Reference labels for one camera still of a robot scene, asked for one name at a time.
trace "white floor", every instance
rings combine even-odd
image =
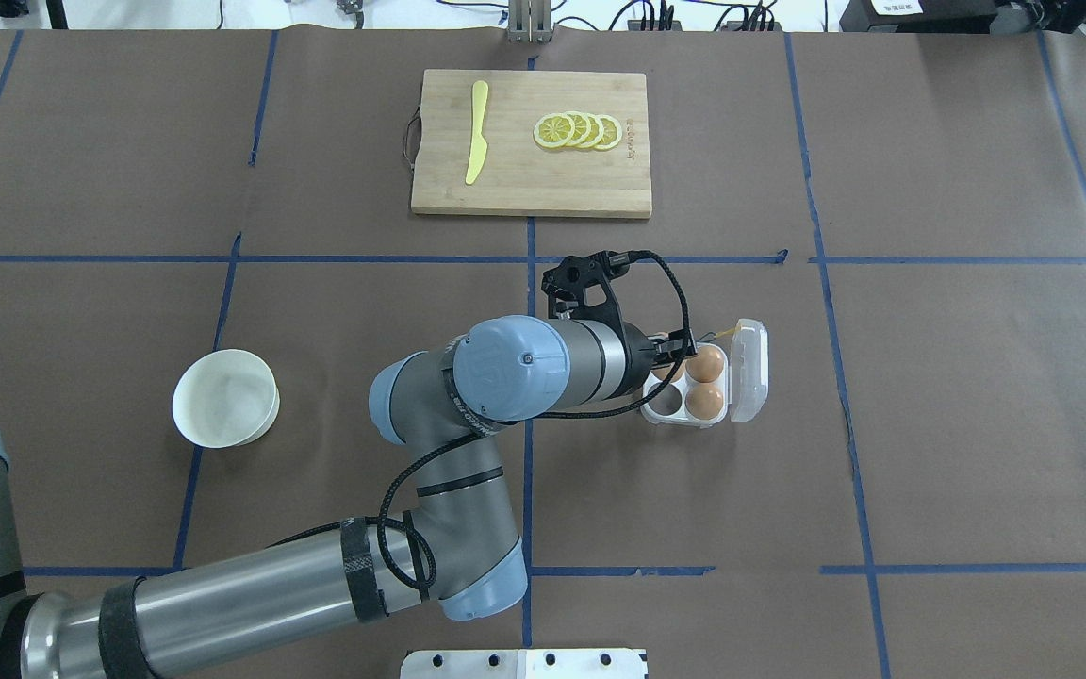
[[[0,17],[0,27],[48,27],[45,0],[29,0],[29,4],[30,16]],[[501,25],[504,21],[498,9],[454,8],[434,0],[366,0],[365,4],[365,27],[375,29],[469,27]],[[839,29],[837,21],[846,4],[847,0],[828,0],[829,29]],[[584,17],[604,29],[620,8],[619,0],[567,0],[553,17]],[[301,23],[354,27],[353,20],[338,10],[334,0],[224,0],[224,10],[225,27],[273,29]],[[642,4],[636,3],[624,17],[637,17],[642,10]],[[772,12],[785,30],[823,30],[822,0],[779,0]],[[219,22],[218,0],[65,0],[65,13],[74,29],[214,29]],[[710,30],[721,13],[723,8],[716,5],[677,1],[675,17],[680,18],[684,30]],[[581,26],[577,22],[568,25]],[[620,18],[616,29],[624,28],[626,22]]]

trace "egg carton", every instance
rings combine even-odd
[[[640,412],[643,413],[643,418],[653,425],[685,425],[706,429],[723,420],[728,412],[732,413],[732,422],[748,422],[757,417],[768,397],[766,326],[753,318],[741,318],[732,336],[730,355],[723,349],[708,342],[695,342],[695,348],[698,356],[683,361],[681,374],[665,388],[665,391],[642,405]],[[708,355],[721,360],[720,369],[715,379],[699,382],[690,375],[689,365],[693,365],[694,361],[707,361]],[[647,394],[655,390],[656,383],[662,382],[668,372],[668,367],[660,367],[647,375],[643,382],[643,392]],[[695,392],[695,400],[709,397],[712,401],[721,397],[719,408],[711,417],[704,419],[690,412],[690,392],[695,390],[702,392],[702,394]]]

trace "wooden cutting board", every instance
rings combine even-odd
[[[489,151],[468,186],[477,80],[489,84]],[[609,151],[540,149],[535,122],[564,111],[613,115],[624,127],[622,140]],[[418,214],[649,218],[645,75],[427,70],[411,205]]]

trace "lemon slice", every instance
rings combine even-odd
[[[566,113],[551,113],[534,124],[534,142],[544,149],[559,149],[572,141],[577,123]]]
[[[596,113],[586,113],[590,120],[590,135],[577,143],[577,149],[592,149],[603,138],[603,121]]]
[[[603,126],[603,137],[594,143],[594,149],[609,151],[622,140],[622,125],[615,116],[597,116],[597,121]]]
[[[572,124],[576,125],[576,129],[572,133],[572,139],[569,139],[565,147],[576,147],[585,139],[590,138],[590,129],[594,127],[592,121],[590,120],[589,113],[582,113],[580,111],[565,111],[564,115],[572,118]]]

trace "knife blade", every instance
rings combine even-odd
[[[471,147],[468,150],[468,172],[464,183],[470,186],[480,176],[483,159],[489,153],[489,142],[483,140],[483,111],[489,104],[489,84],[471,83]]]

